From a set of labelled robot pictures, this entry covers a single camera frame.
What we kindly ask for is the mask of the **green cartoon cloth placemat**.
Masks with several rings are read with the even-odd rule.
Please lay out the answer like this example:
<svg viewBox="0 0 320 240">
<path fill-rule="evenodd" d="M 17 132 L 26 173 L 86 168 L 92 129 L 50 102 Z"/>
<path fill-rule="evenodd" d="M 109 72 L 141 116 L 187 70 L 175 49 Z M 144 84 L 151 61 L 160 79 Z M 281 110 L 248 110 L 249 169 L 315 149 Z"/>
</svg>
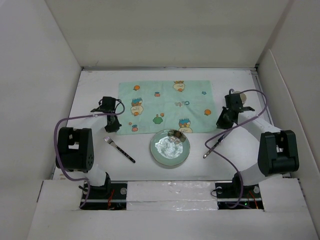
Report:
<svg viewBox="0 0 320 240">
<path fill-rule="evenodd" d="M 164 129 L 210 133 L 217 111 L 208 80 L 135 81 L 118 86 L 125 112 L 118 135 L 151 134 Z"/>
</svg>

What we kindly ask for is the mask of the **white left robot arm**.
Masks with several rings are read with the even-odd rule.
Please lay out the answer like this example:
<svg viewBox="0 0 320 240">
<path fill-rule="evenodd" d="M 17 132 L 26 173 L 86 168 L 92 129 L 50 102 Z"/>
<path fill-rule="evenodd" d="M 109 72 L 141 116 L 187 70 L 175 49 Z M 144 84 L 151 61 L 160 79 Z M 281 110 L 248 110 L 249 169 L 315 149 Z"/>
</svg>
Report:
<svg viewBox="0 0 320 240">
<path fill-rule="evenodd" d="M 89 114 L 66 117 L 54 127 L 53 144 L 56 166 L 73 182 L 84 181 L 83 191 L 94 190 L 100 198 L 111 194 L 110 177 L 95 163 L 94 135 L 102 129 L 120 129 L 118 116 L 125 106 L 120 99 L 104 96 Z"/>
</svg>

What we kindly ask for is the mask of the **blue-grey ceramic mug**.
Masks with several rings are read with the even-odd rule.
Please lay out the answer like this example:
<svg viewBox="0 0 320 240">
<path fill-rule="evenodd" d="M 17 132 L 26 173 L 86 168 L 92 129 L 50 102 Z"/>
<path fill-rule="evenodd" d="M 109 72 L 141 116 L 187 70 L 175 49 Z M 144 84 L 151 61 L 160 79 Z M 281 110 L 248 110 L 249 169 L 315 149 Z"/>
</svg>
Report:
<svg viewBox="0 0 320 240">
<path fill-rule="evenodd" d="M 231 88 L 228 93 L 229 94 L 239 94 L 242 104 L 245 104 L 247 101 L 247 96 L 245 93 L 241 93 L 240 91 L 235 91 L 233 88 Z"/>
</svg>

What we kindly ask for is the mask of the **knife with patterned handle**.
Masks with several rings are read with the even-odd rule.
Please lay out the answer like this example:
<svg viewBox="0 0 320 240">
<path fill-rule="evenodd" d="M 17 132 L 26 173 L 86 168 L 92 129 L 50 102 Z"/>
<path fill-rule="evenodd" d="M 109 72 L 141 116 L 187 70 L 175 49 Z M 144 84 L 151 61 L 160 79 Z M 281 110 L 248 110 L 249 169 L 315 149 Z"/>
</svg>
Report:
<svg viewBox="0 0 320 240">
<path fill-rule="evenodd" d="M 226 136 L 227 134 L 222 135 L 214 144 L 214 146 L 203 155 L 203 158 L 205 159 L 208 155 L 210 155 L 211 152 L 221 144 L 221 142 L 225 139 Z"/>
</svg>

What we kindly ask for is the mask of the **green floral ceramic plate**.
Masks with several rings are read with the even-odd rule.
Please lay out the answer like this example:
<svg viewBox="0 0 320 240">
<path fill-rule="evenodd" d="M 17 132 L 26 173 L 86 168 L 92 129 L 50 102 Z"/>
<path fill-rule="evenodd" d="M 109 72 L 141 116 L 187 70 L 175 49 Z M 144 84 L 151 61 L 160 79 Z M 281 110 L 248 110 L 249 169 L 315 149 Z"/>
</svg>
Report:
<svg viewBox="0 0 320 240">
<path fill-rule="evenodd" d="M 190 141 L 179 130 L 161 130 L 150 141 L 151 155 L 162 166 L 173 168 L 183 164 L 188 158 L 190 151 Z"/>
</svg>

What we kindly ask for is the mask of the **fork with black handle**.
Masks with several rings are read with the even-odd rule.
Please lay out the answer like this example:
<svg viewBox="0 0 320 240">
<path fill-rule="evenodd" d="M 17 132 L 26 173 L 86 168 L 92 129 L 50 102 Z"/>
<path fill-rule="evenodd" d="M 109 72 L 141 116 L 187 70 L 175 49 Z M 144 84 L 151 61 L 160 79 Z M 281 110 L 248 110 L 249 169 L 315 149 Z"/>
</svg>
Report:
<svg viewBox="0 0 320 240">
<path fill-rule="evenodd" d="M 131 161 L 132 163 L 136 163 L 136 161 L 130 156 L 128 155 L 122 148 L 120 148 L 118 145 L 116 145 L 116 143 L 110 138 L 110 137 L 105 137 L 104 140 L 111 145 L 112 147 L 114 147 L 115 149 L 117 149 L 122 155 L 124 155 L 129 161 Z"/>
</svg>

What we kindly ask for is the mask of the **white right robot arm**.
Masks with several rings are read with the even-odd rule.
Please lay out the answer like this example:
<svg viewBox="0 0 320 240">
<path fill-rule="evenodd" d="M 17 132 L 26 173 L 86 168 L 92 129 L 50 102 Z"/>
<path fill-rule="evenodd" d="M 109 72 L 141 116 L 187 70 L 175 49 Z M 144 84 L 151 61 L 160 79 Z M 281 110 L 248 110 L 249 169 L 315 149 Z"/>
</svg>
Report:
<svg viewBox="0 0 320 240">
<path fill-rule="evenodd" d="M 250 106 L 243 106 L 239 92 L 224 96 L 225 106 L 216 122 L 216 127 L 226 136 L 237 127 L 246 129 L 259 141 L 257 163 L 236 173 L 231 191 L 243 197 L 251 186 L 274 176 L 293 173 L 299 169 L 296 135 L 292 130 L 281 130 L 273 126 Z"/>
</svg>

